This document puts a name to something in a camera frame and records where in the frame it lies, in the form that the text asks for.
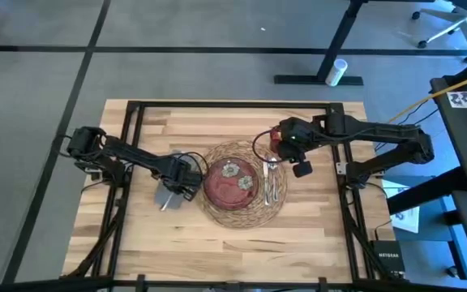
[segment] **wooden table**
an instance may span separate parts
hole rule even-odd
[[[106,102],[101,127],[109,135],[120,136],[127,102]],[[363,103],[345,102],[344,107],[347,114],[366,119]],[[311,120],[322,112],[147,108],[139,147],[156,154],[175,149],[206,153],[210,147],[226,141],[252,140],[290,116]],[[267,142],[266,137],[260,140]],[[351,148],[355,161],[375,155],[369,142],[355,141]],[[288,176],[284,207],[267,225],[252,230],[220,227],[207,219],[196,204],[188,202],[178,210],[160,212],[160,206],[154,204],[158,182],[150,178],[148,170],[136,167],[116,278],[133,280],[143,273],[153,281],[317,282],[318,277],[326,277],[331,283],[351,282],[331,149],[320,148],[307,153],[307,157],[313,165],[313,174],[295,178],[291,165],[284,164]],[[371,181],[381,183],[375,178]],[[64,273],[74,269],[96,242],[107,190],[107,186],[100,185],[83,193]],[[374,228],[389,220],[386,200],[380,189],[373,186],[361,191],[361,197],[367,233],[373,238]],[[379,228],[379,235],[380,239],[394,239],[390,225]],[[354,241],[359,272],[364,277],[362,251]]]

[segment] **white bottle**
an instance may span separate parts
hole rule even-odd
[[[347,62],[344,59],[337,59],[332,65],[331,71],[329,71],[325,84],[337,86],[341,76],[345,73],[345,70],[347,70],[347,66]]]

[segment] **yellow cable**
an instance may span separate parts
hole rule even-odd
[[[446,93],[446,92],[450,92],[450,91],[452,91],[453,89],[459,88],[459,87],[464,86],[464,85],[466,85],[466,84],[467,84],[467,80],[464,80],[464,81],[460,82],[459,84],[455,84],[455,85],[453,85],[453,86],[450,86],[449,88],[446,88],[446,89],[443,89],[443,90],[441,90],[441,91],[439,91],[439,92],[436,92],[436,93],[434,93],[434,94],[431,94],[430,96],[421,99],[420,101],[418,101],[418,102],[414,103],[413,105],[409,106],[408,108],[406,108],[406,109],[403,110],[402,112],[398,113],[394,118],[391,118],[391,119],[388,121],[388,123],[394,122],[395,120],[397,120],[397,118],[399,118],[399,117],[402,116],[403,114],[408,113],[411,109],[413,109],[413,108],[416,107],[417,105],[420,105],[421,103],[423,103],[423,102],[425,102],[425,101],[428,101],[428,100],[430,100],[430,99],[432,99],[432,98],[438,97],[438,96],[441,95],[441,94],[444,94],[444,93]]]

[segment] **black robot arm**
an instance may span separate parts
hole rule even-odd
[[[297,163],[293,167],[296,177],[312,172],[305,153],[324,145],[352,140],[397,144],[393,150],[368,161],[348,163],[345,174],[350,187],[360,187],[371,174],[404,162],[424,164],[434,158],[430,136],[415,125],[361,122],[349,115],[333,112],[314,116],[312,122],[287,118],[279,123],[276,130],[281,133],[276,153],[282,160]]]
[[[181,159],[184,154],[157,156],[106,135],[97,127],[76,129],[66,151],[77,160],[75,165],[80,169],[89,173],[99,170],[104,179],[113,180],[119,186],[126,170],[122,161],[144,167],[151,170],[152,177],[160,179],[169,191],[181,194],[187,200],[194,198],[204,178],[203,174],[192,170],[190,163]]]

